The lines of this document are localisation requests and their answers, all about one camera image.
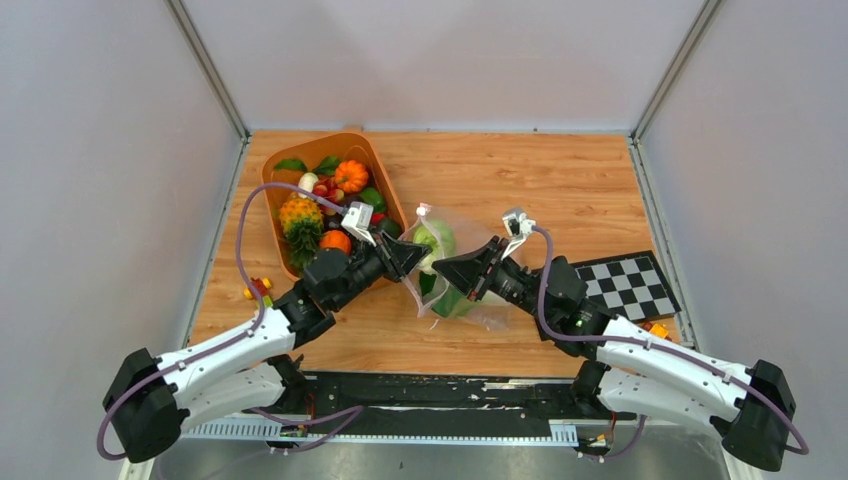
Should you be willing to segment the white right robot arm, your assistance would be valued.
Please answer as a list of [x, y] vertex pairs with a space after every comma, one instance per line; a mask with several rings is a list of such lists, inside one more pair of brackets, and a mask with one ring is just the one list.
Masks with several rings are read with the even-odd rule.
[[434, 270], [470, 300], [493, 294], [533, 316], [540, 336], [582, 357], [590, 379], [571, 390], [584, 417], [605, 409], [687, 425], [720, 440], [738, 460], [777, 472], [792, 447], [796, 411], [783, 370], [759, 360], [723, 361], [649, 333], [588, 295], [562, 256], [532, 270], [506, 255], [506, 240], [434, 262]]

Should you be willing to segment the clear zip top bag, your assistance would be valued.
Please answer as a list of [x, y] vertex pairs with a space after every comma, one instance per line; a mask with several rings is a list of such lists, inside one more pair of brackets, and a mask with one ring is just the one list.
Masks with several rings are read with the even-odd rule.
[[431, 316], [435, 323], [461, 320], [489, 331], [507, 329], [511, 307], [505, 300], [487, 293], [479, 301], [470, 301], [432, 268], [436, 260], [476, 250], [496, 232], [465, 215], [427, 203], [416, 207], [415, 216], [415, 223], [401, 239], [431, 248], [430, 254], [402, 281], [415, 301], [417, 316]]

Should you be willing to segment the green bok choy toy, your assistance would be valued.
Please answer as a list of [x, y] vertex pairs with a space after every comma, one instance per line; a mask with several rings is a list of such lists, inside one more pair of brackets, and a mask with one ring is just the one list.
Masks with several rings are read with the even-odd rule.
[[421, 272], [418, 286], [424, 311], [443, 319], [465, 317], [472, 310], [483, 306], [482, 302], [470, 301], [438, 274]]

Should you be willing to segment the orange toy pumpkin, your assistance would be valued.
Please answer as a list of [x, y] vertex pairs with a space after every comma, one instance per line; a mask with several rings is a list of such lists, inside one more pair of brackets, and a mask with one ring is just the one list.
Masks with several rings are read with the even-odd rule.
[[367, 187], [370, 179], [366, 166], [357, 160], [342, 161], [337, 166], [333, 178], [335, 185], [345, 194], [361, 192]]

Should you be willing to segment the pale green cabbage toy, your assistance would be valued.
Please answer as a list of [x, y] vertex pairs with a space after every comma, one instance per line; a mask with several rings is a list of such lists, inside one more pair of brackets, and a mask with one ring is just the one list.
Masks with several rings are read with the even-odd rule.
[[432, 268], [434, 261], [456, 254], [456, 238], [453, 229], [442, 219], [431, 218], [420, 222], [413, 231], [412, 241], [431, 247], [431, 252], [418, 265], [418, 269], [426, 274], [435, 274]]

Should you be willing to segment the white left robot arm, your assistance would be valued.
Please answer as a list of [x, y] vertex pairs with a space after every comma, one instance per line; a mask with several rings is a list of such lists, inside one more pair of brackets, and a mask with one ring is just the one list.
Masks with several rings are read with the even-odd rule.
[[353, 256], [322, 249], [301, 278], [254, 319], [193, 347], [123, 360], [102, 405], [97, 449], [139, 463], [193, 427], [253, 407], [298, 411], [306, 386], [286, 366], [289, 352], [330, 329], [334, 315], [378, 279], [399, 282], [431, 253], [428, 245], [380, 234]]

